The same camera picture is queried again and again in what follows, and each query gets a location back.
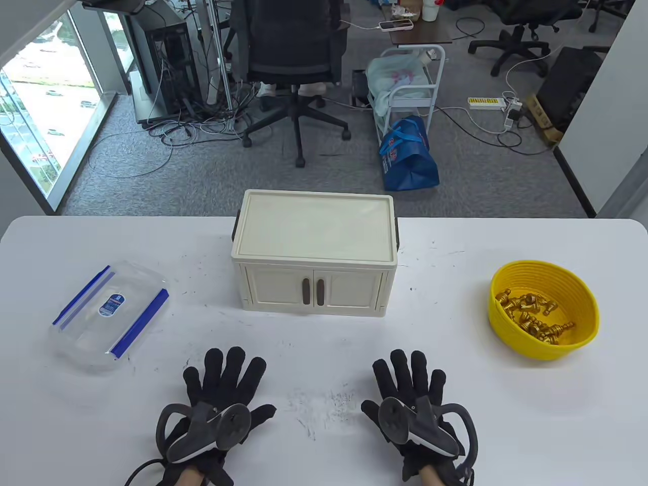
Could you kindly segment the person's left hand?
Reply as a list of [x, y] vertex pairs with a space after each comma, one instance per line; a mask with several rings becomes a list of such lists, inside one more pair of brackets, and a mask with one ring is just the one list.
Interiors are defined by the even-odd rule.
[[244, 368], [245, 358], [240, 347], [226, 354], [213, 348], [205, 355], [203, 375], [195, 367], [184, 371], [190, 404], [168, 405], [156, 426], [155, 441], [164, 466], [161, 485], [233, 484], [224, 469], [228, 452], [277, 411], [270, 403], [249, 408], [266, 361], [255, 357]]

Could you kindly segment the person's right hand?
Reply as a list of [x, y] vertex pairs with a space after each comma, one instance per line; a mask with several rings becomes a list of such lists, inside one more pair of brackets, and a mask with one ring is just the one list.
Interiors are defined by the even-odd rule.
[[402, 479], [422, 484], [473, 485], [478, 454], [472, 417], [458, 403], [443, 403], [446, 375], [427, 372], [420, 350], [401, 349], [373, 364], [381, 403], [364, 400], [361, 411], [402, 456]]

